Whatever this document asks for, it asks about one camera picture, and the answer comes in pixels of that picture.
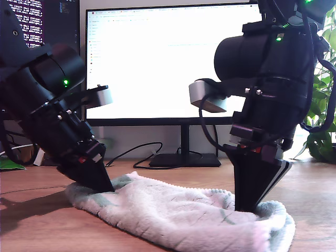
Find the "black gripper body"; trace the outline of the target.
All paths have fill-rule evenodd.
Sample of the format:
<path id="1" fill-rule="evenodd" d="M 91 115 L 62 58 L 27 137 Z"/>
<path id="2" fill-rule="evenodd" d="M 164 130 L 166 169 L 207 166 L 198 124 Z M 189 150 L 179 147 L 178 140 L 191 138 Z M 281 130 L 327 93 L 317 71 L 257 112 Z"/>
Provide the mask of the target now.
<path id="1" fill-rule="evenodd" d="M 290 149 L 301 117 L 296 99 L 255 97 L 234 112 L 230 130 L 238 146 L 229 152 L 231 161 L 278 161 Z"/>
<path id="2" fill-rule="evenodd" d="M 58 164 L 103 160 L 106 147 L 90 125 L 79 120 L 64 101 L 50 101 L 28 115 L 29 135 Z"/>

